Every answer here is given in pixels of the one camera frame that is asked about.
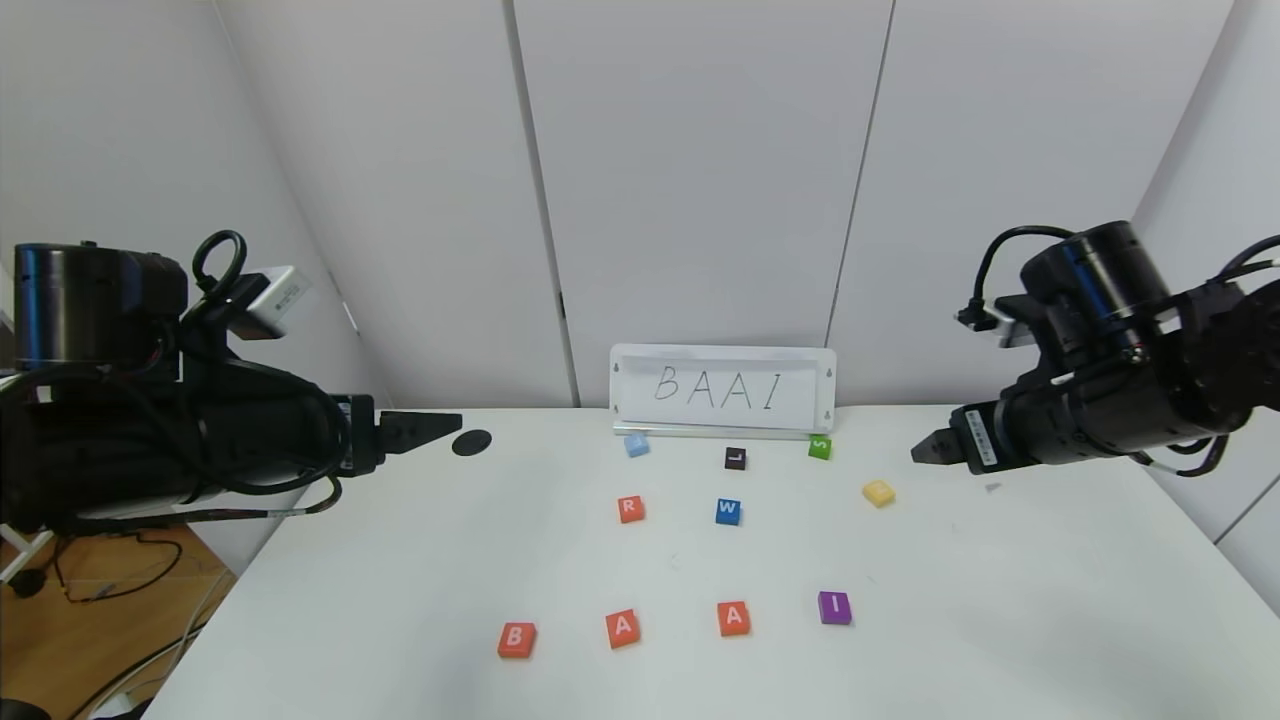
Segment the white wall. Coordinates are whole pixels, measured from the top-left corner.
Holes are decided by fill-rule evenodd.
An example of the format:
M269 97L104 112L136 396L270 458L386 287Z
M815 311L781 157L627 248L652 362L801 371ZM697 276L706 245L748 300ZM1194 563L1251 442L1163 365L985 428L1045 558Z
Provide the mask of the white wall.
M1236 0L1169 154L1134 215L1172 288L1199 284L1244 246L1280 232L1277 68L1280 3ZM1242 284L1257 288L1276 279L1277 273L1260 274ZM1199 479L1160 475L1158 480L1216 539L1280 474L1277 437L1280 414L1257 410L1251 424L1231 436L1219 471ZM1265 502L1275 523L1280 501L1268 496ZM1268 602L1280 607L1280 544L1274 539L1258 544L1266 539L1262 525L1262 520L1245 519L1221 547L1256 588L1271 588L1265 594L1270 592ZM1234 537L1242 528L1254 530ZM1266 561L1260 560L1263 555Z
M1034 366L952 320L1019 224L1129 218L1230 0L897 3L829 347L840 404L987 400ZM1048 241L1010 242L987 295Z
M567 406L502 3L219 3L399 406Z
M516 3L573 368L822 346L890 0Z
M367 392L385 404L256 122L214 6L0 1L3 263L20 242L95 240L187 266L196 245L224 227L248 240L250 268L293 264L315 283L312 307L287 338L234 342L236 351L332 392ZM296 496L266 502L292 505ZM204 505L225 503L266 506L234 497ZM238 571L276 524L196 529Z

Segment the black cable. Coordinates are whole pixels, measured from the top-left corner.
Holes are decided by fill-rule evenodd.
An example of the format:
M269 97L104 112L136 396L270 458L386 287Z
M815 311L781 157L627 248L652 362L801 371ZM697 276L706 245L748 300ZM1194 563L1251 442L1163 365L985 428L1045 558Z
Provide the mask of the black cable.
M1231 439L1231 436L1217 436L1213 438L1213 445L1208 448L1208 455L1204 456L1204 461L1201 462L1199 468L1192 470L1178 470L1176 475L1180 478L1199 478L1201 475L1207 475L1217 469L1219 462L1222 461L1222 456L1226 454L1226 443Z
M351 452L351 428L347 423L347 414L342 411L329 393L320 388L320 386L300 378L293 373L287 373L284 370L278 370L268 365L260 365L257 363L251 363L248 360L241 359L228 359L223 361L224 365L233 368L239 368L242 370L256 372L265 375L271 375L279 380L287 382L301 389L303 393L312 396L316 402L324 409L325 423L329 425L329 432L334 438L333 452L324 465L312 469L310 473L300 475L292 480L285 480L282 483L271 483L269 486L255 486L250 483L242 483L232 478L220 478L214 482L219 486L243 495L275 495L280 492L289 492L301 487L306 487L321 478L337 474L342 468L343 461L347 459L348 452Z
M1016 228L1009 228L996 236L996 240L991 241L991 245L987 246L987 252L983 254L982 263L978 265L978 277L973 281L973 297L970 297L969 304L961 307L960 313L956 314L956 319L974 332L991 331L996 328L996 319L988 315L987 309L984 307L987 273L991 272L991 263L996 259L996 251L1000 250L1000 246L1002 246L1009 238L1024 234L1043 234L1066 240L1075 233L1053 225L1018 225Z
M1169 450L1172 450L1178 455L1196 455L1197 452L1208 447L1208 443L1213 442L1213 438L1199 438L1196 442L1189 442L1187 445L1167 445Z
M1240 277L1244 277L1244 275L1248 275L1248 274L1253 274L1253 273L1257 273L1260 270L1271 270L1271 269L1275 269L1275 268L1280 268L1280 265L1276 265L1271 260L1263 260L1261 263L1249 263L1247 265L1240 265L1240 266L1233 268L1230 270L1222 270L1217 275L1213 275L1212 278L1210 278L1208 282L1234 281L1235 278L1240 278Z
M1179 478L1199 478L1207 475L1217 469L1219 464L1222 461L1222 456L1226 455L1226 443L1230 436L1217 436L1213 438L1213 445L1210 447L1208 455L1204 456L1204 461L1199 464L1198 468L1192 468L1190 470L1174 470L1166 465L1161 465L1164 470L1172 470ZM1143 452L1130 452L1129 459L1139 465L1156 465L1156 460Z
M61 553L68 547L70 547L70 543L74 542L74 538L61 538L61 537L59 537L54 542L54 562L52 562L52 565L54 565L54 574L58 577L58 587L61 588L63 597L67 598L67 602L72 602L72 603L99 602L99 601L102 601L102 600L114 600L116 597L124 597L127 594L133 594L136 592L145 591L145 589L150 588L151 585L159 583L165 575L168 575L170 571L173 571L173 569L178 565L178 561L182 560L182 543L179 543L179 542L174 542L174 541L170 541L170 539L146 539L146 538L142 537L141 533L127 533L127 534L123 534L120 537L122 538L123 537L132 537L133 542L136 542L138 544L168 544L168 546L172 546L175 550L173 560L170 560L169 565L166 565L164 570L160 570L160 573L156 577L151 578L150 580L142 583L141 585L138 585L136 588L129 588L127 591L113 592L113 593L106 593L106 594L96 594L96 596L91 596L91 597L72 597L70 591L67 588L67 580L63 579L63 568L59 564L59 559L61 557Z
M211 523L215 520L253 520L260 518L293 518L298 515L315 515L324 512L342 500L342 483L338 478L330 477L329 483L333 489L329 496L302 509L291 510L239 510L239 509L211 509L189 510L187 512L170 512L168 515L147 515L143 518L127 518L122 520L73 518L69 528L81 534L120 533L132 532L141 528L165 528L174 523Z
M137 409L142 414L142 418L147 421L147 424L151 425L151 428L156 433L159 433L163 439L165 439L165 442L173 451L174 457L178 459L188 470L191 470L200 478L205 479L206 482L210 482L230 492L238 492L242 495L276 495L282 492L289 492L301 487L306 487L319 480L320 478L337 473L337 470L342 466L343 460L347 459L347 452L351 448L351 437L347 427L347 416L342 411L342 407L338 406L337 401L333 400L333 397L330 397L323 389L320 389L320 387L316 386L315 383L305 380L292 373L285 373L284 370L276 370L275 368L268 368L266 365L259 365L257 363L248 363L246 360L238 360L238 359L225 360L224 364L232 366L239 366L242 369L251 372L259 372L274 375L279 379L284 379L294 384L300 389L303 389L307 393L316 397L321 407L324 407L325 410L326 415L325 420L334 437L334 451L329 456L328 461L320 468L316 468L310 473L300 475L298 478L283 483L271 483L268 486L255 486L251 483L236 480L233 478L218 475L207 466L205 466L200 461L200 459L192 456L189 452L186 451L182 441L174 434L173 429L168 425L168 423L165 423L165 419L160 415L160 411L156 410L151 400L145 395L142 395L142 391L133 387L133 384L129 383L128 380L116 378L110 374L102 375L102 379L108 384L111 384L113 387L124 392L125 397L133 404L134 409Z
M1053 225L1018 225L1016 228L1009 228L1007 231L1000 233L996 236L996 240L991 241L991 245L987 246L987 252L982 256L982 264L978 265L978 277L973 282L974 300L983 300L984 286L987 284L987 273L991 272L991 261L996 259L996 251L1000 250L1000 246L1010 238L1024 234L1043 234L1066 240L1075 233Z
M147 662L151 662L156 657L160 657L165 652L169 652L170 650L173 650L174 647L177 647L178 643L180 643L180 642L183 642L183 641L186 641L188 638L192 638L192 637L200 634L200 630L205 629L205 625L207 625L207 624L209 623L202 623L200 625L196 625L186 635L182 635L182 637L174 639L169 644L166 644L166 646L159 648L159 650L152 651L146 657L138 660L133 665L129 665L124 670L120 670L119 674L116 674L114 678L111 678L106 683L102 683L102 687L100 687L93 694L88 696L88 698L86 698L84 702L82 702L79 707L77 707L74 711L72 711L72 714L67 716L67 720L76 720L77 717L79 717L81 712L84 712L86 710L88 710L90 705L92 705L93 701L97 700L97 697L100 694L105 693L108 691L108 688L110 688L110 687L115 685L116 683L119 683L129 673L137 670L138 667L142 667L143 665L146 665Z
M1280 234L1274 234L1268 238L1260 240L1253 245L1245 247L1243 252L1240 252L1235 258L1231 258L1231 260L1228 261L1228 264L1222 268L1222 272L1219 273L1217 277L1215 277L1213 279L1221 278L1226 273L1248 263L1251 259L1253 259L1254 255L1266 252L1267 250L1271 250L1274 247L1280 247Z
M212 275L205 273L205 261L209 260L209 254L214 251L215 247L224 242L233 242L236 245L234 255L232 255L230 264L223 270L220 278L214 278ZM225 299L230 292L232 286L239 278L241 273L244 270L244 258L248 255L248 247L244 243L244 236L236 231L218 231L214 234L205 238L196 249L196 255L191 259L191 274L196 278L196 287L205 293L205 297L211 302Z

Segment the white cable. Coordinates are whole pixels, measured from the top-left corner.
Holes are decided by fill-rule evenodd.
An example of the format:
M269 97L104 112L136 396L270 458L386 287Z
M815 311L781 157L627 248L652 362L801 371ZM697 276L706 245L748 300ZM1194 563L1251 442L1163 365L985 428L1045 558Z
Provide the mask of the white cable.
M141 673L141 671L146 670L147 667L150 667L152 662L155 662L156 660L160 660L161 657L164 657L165 655L169 655L170 652L173 652L175 650L178 650L178 644L177 643L173 647L166 648L165 651L157 653L151 660L147 660L146 662L143 662L138 667L133 669L133 671L129 673L128 675L120 678L114 685L111 685L111 689L109 689L105 693L102 693L102 696L99 698L97 703L95 703L93 707L90 708L88 715L86 715L84 717L88 717L88 719L97 717L97 712L102 708L104 705L106 705L106 701L109 701L113 697L115 697L115 693L122 687L124 687L124 683L128 683L129 680L132 680L133 678L136 678L138 675L138 673Z
M196 619L200 618L200 614L204 612L205 606L209 605L209 600L214 596L214 589L218 588L218 585L221 584L223 578L225 578L229 573L230 573L230 570L223 570L221 573L218 574L216 578L214 578L214 582L209 584L209 589L205 591L205 597L200 598L200 602L196 605L196 611L192 612L191 614L191 619L187 620L187 628L182 632L182 642L179 642L178 644L173 646L172 648L165 650L164 652L156 655L151 660L147 660L146 662L143 662L142 665L140 665L138 667L136 667L132 673L129 673L128 675L120 678L114 685L111 685L111 689L109 689L105 693L102 693L102 696L99 698L97 703L93 705L93 707L88 711L88 715L86 715L84 717L90 717L90 719L96 717L99 710L102 708L102 705L105 705L109 700L111 700L113 697L115 697L120 692L120 688L124 687L125 683L128 683L133 678L138 676L140 673L142 673L143 670L146 670L147 667L150 667L151 664L155 662L156 660L160 660L165 655L169 655L170 652L173 652L174 653L173 660L169 662L169 667L164 671L164 675L156 678L155 680L147 680L145 683L138 683L137 685L133 685L129 689L124 691L124 693L128 694L128 693L132 693L133 691L136 691L136 689L138 689L138 688L141 688L143 685L150 685L151 683L155 683L157 680L165 680L165 679L168 679L169 674L173 673L174 667L178 666L178 660L182 659L183 651L187 648L187 641L191 639L191 632L196 626Z
M225 578L229 574L230 570L224 568L223 571L219 573L216 578L214 578L214 582L209 585L209 589L205 591L205 597L200 598L200 605L196 606L196 611L192 612L191 618L187 620L187 629L182 632L182 642L178 643L178 652L174 653L173 660L169 662L169 669L164 671L164 675L161 675L163 679L173 674L173 669L178 666L178 661L182 660L183 655L186 655L187 638L191 637L191 629L196 626L196 619L200 618L200 614L205 611L205 606L209 605L209 601L214 597L214 591L218 589L218 585L223 584L223 578Z

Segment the wooden floor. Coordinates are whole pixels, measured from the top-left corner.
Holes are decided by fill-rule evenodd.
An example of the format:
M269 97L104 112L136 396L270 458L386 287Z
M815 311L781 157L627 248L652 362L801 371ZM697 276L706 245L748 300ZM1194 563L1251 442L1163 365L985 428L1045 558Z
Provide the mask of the wooden floor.
M90 694L120 670L177 639L201 598L221 578L207 618L234 584L218 557L187 528L146 530L147 539L182 543L183 557L156 584L119 598L70 603L49 568L49 580L36 596L18 598L0 591L0 689L65 720ZM28 568L38 568L52 553L50 542ZM60 565L73 598L91 597L114 584L111 592L137 587L164 570L174 550L138 544L132 538L81 538L63 552ZM8 544L0 561L13 557ZM172 655L156 661L129 684L164 674ZM156 693L160 683L140 688L136 701Z

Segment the black circle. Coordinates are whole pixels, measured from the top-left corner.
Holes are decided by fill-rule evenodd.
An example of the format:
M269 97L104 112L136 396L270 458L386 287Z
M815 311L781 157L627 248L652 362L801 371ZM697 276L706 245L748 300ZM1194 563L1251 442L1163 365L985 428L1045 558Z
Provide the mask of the black circle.
M490 442L493 442L493 436L489 434L489 430L467 430L453 438L453 454L470 457L477 452L484 452Z

